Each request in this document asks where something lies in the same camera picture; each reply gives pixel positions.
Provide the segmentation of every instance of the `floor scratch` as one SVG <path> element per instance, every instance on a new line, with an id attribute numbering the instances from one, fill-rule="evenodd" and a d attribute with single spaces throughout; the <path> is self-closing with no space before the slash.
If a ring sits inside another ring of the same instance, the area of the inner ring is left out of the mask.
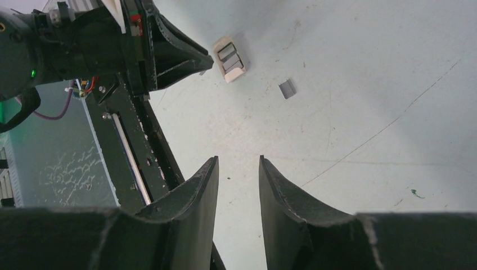
<path id="1" fill-rule="evenodd" d="M 331 138 L 331 126 L 330 126 L 330 132 L 328 133 L 328 145 L 326 146 L 325 157 L 328 155 L 328 148 L 330 147 L 330 138 Z"/>
<path id="2" fill-rule="evenodd" d="M 290 44 L 288 44 L 287 47 L 283 48 L 282 50 L 286 50 L 288 48 L 290 48 L 290 46 L 293 44 L 293 41 L 295 40 L 295 34 L 296 34 L 296 29 L 298 27 L 300 27 L 302 24 L 299 22 L 299 21 L 296 21 L 295 22 L 295 26 L 293 26 L 293 36 L 291 37 L 291 41 L 290 41 Z"/>
<path id="3" fill-rule="evenodd" d="M 366 142 L 364 142 L 363 144 L 361 144 L 360 146 L 358 146 L 356 149 L 354 149 L 353 151 L 351 151 L 349 154 L 345 155 L 342 159 L 338 160 L 335 164 L 333 164 L 331 167 L 329 167 L 328 169 L 324 170 L 322 173 L 320 173 L 319 175 L 317 175 L 316 177 L 314 177 L 313 179 L 311 179 L 310 181 L 306 182 L 304 185 L 302 185 L 301 187 L 304 187 L 306 185 L 308 185 L 309 183 L 311 183 L 313 180 L 315 180 L 316 178 L 320 177 L 321 175 L 323 175 L 323 173 L 326 173 L 328 172 L 331 168 L 333 168 L 334 166 L 338 165 L 338 163 L 342 162 L 344 159 L 346 159 L 349 155 L 351 155 L 352 153 L 356 152 L 358 149 L 360 149 L 361 147 L 363 147 L 365 144 L 367 144 L 368 142 L 370 142 L 372 139 L 376 138 L 376 136 L 378 136 L 379 134 L 381 134 L 381 132 L 383 132 L 384 130 L 386 130 L 386 128 L 389 128 L 392 124 L 394 124 L 399 118 L 401 118 L 401 116 L 398 116 L 396 119 L 394 119 L 394 121 L 392 121 L 389 125 L 387 125 L 385 128 L 383 128 L 381 131 L 379 131 L 378 133 L 376 133 L 374 136 L 372 136 L 370 139 L 368 139 Z"/>
<path id="4" fill-rule="evenodd" d="M 428 89 L 426 89 L 422 94 L 420 94 L 413 102 L 411 102 L 411 104 L 409 104 L 409 106 L 407 106 L 407 108 L 404 110 L 404 112 L 406 112 L 420 97 L 422 97 L 427 91 L 429 91 L 437 82 L 439 82 L 442 78 L 444 78 L 444 76 L 447 75 L 447 73 L 449 73 L 449 71 L 451 71 L 462 59 L 459 59 L 459 61 L 457 61 L 449 70 L 447 70 L 438 80 L 436 80 Z"/>
<path id="5" fill-rule="evenodd" d="M 253 151 L 243 151 L 238 149 L 230 149 L 230 151 L 247 154 L 251 156 L 259 156 L 261 153 Z M 302 158 L 294 156 L 277 156 L 277 155 L 267 155 L 269 159 L 283 159 L 283 160 L 294 160 L 294 161 L 316 161 L 322 163 L 336 163 L 338 160 L 327 160 L 327 159 L 318 159 L 318 158 Z M 353 160 L 343 160 L 341 163 L 349 164 L 366 164 L 366 165 L 386 165 L 386 166 L 449 166 L 446 163 L 414 163 L 414 162 L 373 162 L 373 161 L 353 161 Z"/>
<path id="6" fill-rule="evenodd" d="M 402 202 L 402 200 L 404 199 L 401 199 L 401 201 L 399 201 L 397 204 L 395 204 L 394 206 L 398 206 L 398 204 L 400 204 Z"/>
<path id="7" fill-rule="evenodd" d="M 181 88 L 180 90 L 178 90 L 177 96 L 174 98 L 174 100 L 170 101 L 169 104 L 167 104 L 167 107 L 164 107 L 163 109 L 168 110 L 181 97 L 181 95 L 187 90 L 188 90 L 188 88 L 186 88 L 186 87 Z"/>
<path id="8" fill-rule="evenodd" d="M 156 110 L 159 108 L 159 105 L 161 105 L 161 102 L 163 101 L 163 99 L 164 99 L 164 97 L 165 97 L 165 94 L 167 94 L 167 90 L 168 90 L 168 89 L 169 89 L 169 88 L 166 88 L 166 89 L 165 89 L 164 95 L 163 95 L 163 97 L 161 98 L 161 100 L 159 101 L 159 103 L 158 103 L 158 105 L 157 105 L 157 107 L 156 107 Z"/>

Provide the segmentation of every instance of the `gray floor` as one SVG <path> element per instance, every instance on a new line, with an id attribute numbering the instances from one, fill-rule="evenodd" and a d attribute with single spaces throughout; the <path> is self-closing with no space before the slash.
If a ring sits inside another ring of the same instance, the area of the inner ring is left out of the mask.
<path id="1" fill-rule="evenodd" d="M 250 60 L 231 84 L 215 66 L 152 95 L 186 177 L 220 157 L 215 242 L 228 269 L 266 268 L 260 154 L 348 213 L 477 208 L 477 2 L 157 5 L 209 51 L 229 35 Z M 289 78 L 298 93 L 285 100 Z"/>

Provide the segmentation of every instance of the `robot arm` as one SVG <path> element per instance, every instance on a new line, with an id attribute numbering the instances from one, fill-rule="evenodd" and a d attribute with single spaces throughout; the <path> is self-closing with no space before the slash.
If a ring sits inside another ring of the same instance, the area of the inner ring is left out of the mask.
<path id="1" fill-rule="evenodd" d="M 147 99 L 150 91 L 212 67 L 207 50 L 172 25 L 151 0 L 120 3 L 124 29 L 106 7 L 75 12 L 59 2 L 57 10 L 31 14 L 0 7 L 0 101 L 19 95 L 31 101 L 0 132 L 38 108 L 37 85 L 101 77 L 92 89 L 101 103 L 121 76 L 131 95 Z"/>

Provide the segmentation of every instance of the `purple cable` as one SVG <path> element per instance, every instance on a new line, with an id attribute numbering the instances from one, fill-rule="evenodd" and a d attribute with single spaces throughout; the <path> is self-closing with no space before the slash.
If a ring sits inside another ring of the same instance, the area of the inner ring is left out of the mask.
<path id="1" fill-rule="evenodd" d="M 46 116 L 36 111 L 34 111 L 33 114 L 38 116 L 41 119 L 49 120 L 49 121 L 56 121 L 63 118 L 63 116 L 65 116 L 66 112 L 68 111 L 68 107 L 70 106 L 71 97 L 73 95 L 73 86 L 74 86 L 74 80 L 71 80 L 69 91 L 68 91 L 68 97 L 66 98 L 66 102 L 65 102 L 65 107 L 63 108 L 63 111 L 58 116 L 54 116 L 54 117 Z M 19 104 L 21 104 L 21 101 L 18 97 L 15 97 L 15 99 Z"/>

